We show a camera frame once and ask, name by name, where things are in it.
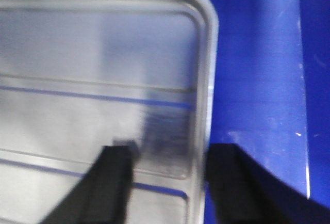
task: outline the blue bin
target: blue bin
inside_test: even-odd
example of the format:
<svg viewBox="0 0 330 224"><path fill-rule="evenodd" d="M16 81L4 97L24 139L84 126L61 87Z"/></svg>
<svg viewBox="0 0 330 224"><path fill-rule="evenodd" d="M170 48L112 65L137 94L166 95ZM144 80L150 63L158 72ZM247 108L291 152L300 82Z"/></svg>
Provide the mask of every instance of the blue bin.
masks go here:
<svg viewBox="0 0 330 224"><path fill-rule="evenodd" d="M330 0L211 0L220 20L210 142L237 143L330 207ZM208 198L205 223L215 223Z"/></svg>

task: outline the plastic tray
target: plastic tray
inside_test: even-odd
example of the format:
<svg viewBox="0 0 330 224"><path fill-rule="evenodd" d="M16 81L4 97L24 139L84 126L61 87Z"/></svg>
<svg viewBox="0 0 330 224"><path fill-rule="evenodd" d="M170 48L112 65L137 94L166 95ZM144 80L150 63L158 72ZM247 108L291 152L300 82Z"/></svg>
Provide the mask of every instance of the plastic tray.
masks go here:
<svg viewBox="0 0 330 224"><path fill-rule="evenodd" d="M209 0L0 0L0 218L37 223L103 145L140 150L128 223L198 223Z"/></svg>

